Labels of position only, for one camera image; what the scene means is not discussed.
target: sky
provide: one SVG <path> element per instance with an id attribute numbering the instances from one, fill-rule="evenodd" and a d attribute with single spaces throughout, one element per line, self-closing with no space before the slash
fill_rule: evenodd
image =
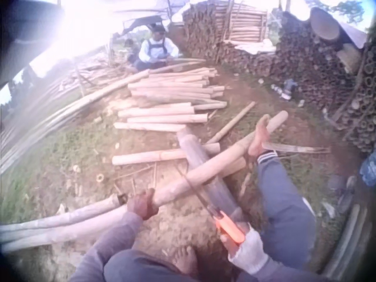
<path id="1" fill-rule="evenodd" d="M 321 0 L 327 5 L 336 5 L 340 0 Z M 46 0 L 45 2 L 56 3 L 56 0 Z M 191 0 L 195 4 L 201 0 Z M 278 0 L 236 0 L 261 9 L 272 10 L 278 7 Z M 127 8 L 150 9 L 153 8 L 155 0 L 127 2 Z M 87 53 L 99 46 L 103 46 L 109 40 L 110 34 L 121 29 L 119 19 L 110 16 L 109 8 L 100 0 L 62 0 L 66 18 L 61 26 L 58 40 L 43 54 L 34 59 L 30 66 L 39 77 L 44 77 L 46 73 L 62 58 L 71 58 Z M 282 5 L 286 5 L 286 0 L 282 0 Z M 372 15 L 375 10 L 373 0 L 363 0 L 365 10 L 364 20 L 358 28 L 369 27 Z M 291 13 L 301 20 L 309 17 L 310 9 L 304 0 L 291 0 Z M 21 81 L 21 73 L 16 76 L 16 81 Z M 7 103 L 10 100 L 9 88 L 0 90 L 0 103 Z"/>

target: gray pants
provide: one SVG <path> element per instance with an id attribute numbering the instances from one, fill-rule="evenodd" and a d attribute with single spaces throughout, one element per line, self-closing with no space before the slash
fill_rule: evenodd
<path id="1" fill-rule="evenodd" d="M 313 211 L 299 195 L 278 158 L 258 166 L 258 183 L 269 219 L 269 225 L 261 233 L 265 253 L 285 266 L 302 269 L 310 259 L 315 242 Z M 195 281 L 136 250 L 113 256 L 105 265 L 104 275 L 106 282 Z M 238 281 L 257 280 L 243 272 Z"/>

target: sleeve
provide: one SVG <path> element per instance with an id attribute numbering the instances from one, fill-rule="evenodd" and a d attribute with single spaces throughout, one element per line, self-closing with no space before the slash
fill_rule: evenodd
<path id="1" fill-rule="evenodd" d="M 141 44 L 141 49 L 139 52 L 139 58 L 142 62 L 150 62 L 150 56 L 147 54 L 147 51 L 149 49 L 147 40 L 144 40 Z"/>
<path id="2" fill-rule="evenodd" d="M 303 270 L 297 270 L 291 267 L 286 267 L 271 258 L 265 266 L 253 277 L 258 279 L 258 282 L 329 282 L 330 280 L 324 276 L 316 273 L 311 273 Z"/>
<path id="3" fill-rule="evenodd" d="M 140 216 L 127 212 L 120 224 L 103 234 L 89 249 L 70 282 L 105 282 L 104 266 L 116 253 L 132 248 L 142 222 Z"/>
<path id="4" fill-rule="evenodd" d="M 179 49 L 178 47 L 172 42 L 172 40 L 170 38 L 166 38 L 164 40 L 164 44 L 166 45 L 166 49 L 167 49 L 167 52 L 168 54 L 170 54 L 170 56 L 174 57 L 174 58 L 177 58 L 178 55 L 179 55 Z"/>

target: man in white shirt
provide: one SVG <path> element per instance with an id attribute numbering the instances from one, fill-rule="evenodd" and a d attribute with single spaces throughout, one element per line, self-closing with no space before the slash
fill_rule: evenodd
<path id="1" fill-rule="evenodd" d="M 166 30 L 163 26 L 155 26 L 152 32 L 152 37 L 142 42 L 139 59 L 134 64 L 138 71 L 159 69 L 166 66 L 166 61 L 179 55 L 178 47 L 165 37 Z"/>

